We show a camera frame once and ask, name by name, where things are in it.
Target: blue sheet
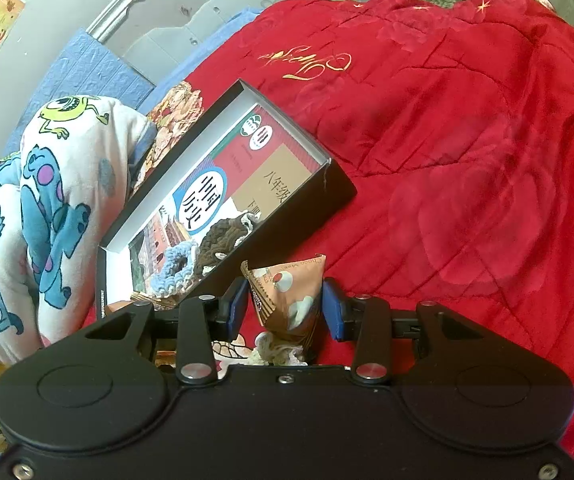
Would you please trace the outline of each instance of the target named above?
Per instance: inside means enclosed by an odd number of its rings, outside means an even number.
[[[181,81],[184,81],[190,73],[198,68],[200,63],[205,61],[205,59],[214,53],[219,46],[225,43],[225,41],[231,38],[247,23],[253,22],[261,12],[261,10],[247,7],[232,17],[227,23],[219,28],[219,30],[214,32],[207,40],[205,40],[195,51],[193,51],[191,56],[180,63],[180,65],[178,65],[171,74],[165,77],[158,86],[156,86],[154,91],[151,92],[143,101],[142,105],[138,108],[138,111],[141,114],[146,115],[153,110],[156,105],[165,98],[167,92]]]
[[[19,149],[20,137],[27,124],[49,101],[90,94],[113,97],[131,108],[138,108],[153,89],[150,81],[80,29],[36,88],[4,147],[3,156]]]

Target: bed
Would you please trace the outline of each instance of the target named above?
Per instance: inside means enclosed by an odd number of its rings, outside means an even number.
[[[183,80],[208,107],[244,78],[356,184],[295,258],[324,252],[348,292],[394,308],[439,300],[574,381],[571,27],[536,0],[205,0],[142,35],[139,1],[114,0],[87,33],[109,50],[134,35],[114,54],[151,84],[141,111]],[[222,362],[244,361],[258,331],[248,317]],[[351,353],[330,341],[319,362]],[[563,445],[574,454],[574,419]]]

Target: screw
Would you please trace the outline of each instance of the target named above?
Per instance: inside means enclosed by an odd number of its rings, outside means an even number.
[[[180,368],[180,373],[187,379],[204,379],[211,374],[211,367],[204,363],[190,363]]]
[[[558,466],[545,464],[538,472],[538,480],[554,480],[558,476]]]
[[[365,363],[356,368],[356,375],[363,379],[382,379],[387,375],[387,368],[378,363]]]
[[[33,469],[26,464],[16,464],[13,473],[18,480],[32,480],[33,478]]]

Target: gold embroidery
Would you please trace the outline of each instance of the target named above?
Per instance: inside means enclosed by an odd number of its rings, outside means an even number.
[[[326,57],[318,58],[318,54],[304,55],[310,46],[301,45],[289,49],[287,52],[281,50],[264,54],[258,59],[266,59],[265,66],[272,64],[274,61],[284,61],[287,63],[298,63],[301,65],[295,73],[285,74],[283,79],[296,79],[297,81],[311,81],[330,69],[335,72],[345,72],[352,64],[352,55],[346,52],[342,54],[331,54]]]

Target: purple spot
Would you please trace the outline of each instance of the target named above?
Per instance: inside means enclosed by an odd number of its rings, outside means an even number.
[[[45,164],[38,170],[38,184],[46,186],[53,180],[53,168],[49,164]]]

